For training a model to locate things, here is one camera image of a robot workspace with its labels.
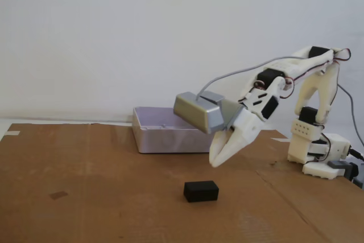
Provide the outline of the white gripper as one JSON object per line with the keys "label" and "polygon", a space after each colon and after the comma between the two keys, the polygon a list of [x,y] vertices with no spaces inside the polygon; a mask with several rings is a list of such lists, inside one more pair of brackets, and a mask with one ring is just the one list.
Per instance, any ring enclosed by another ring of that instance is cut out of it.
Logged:
{"label": "white gripper", "polygon": [[237,152],[255,141],[265,122],[258,115],[244,108],[234,121],[234,131],[228,139],[227,131],[215,133],[209,149],[209,163],[218,167]]}

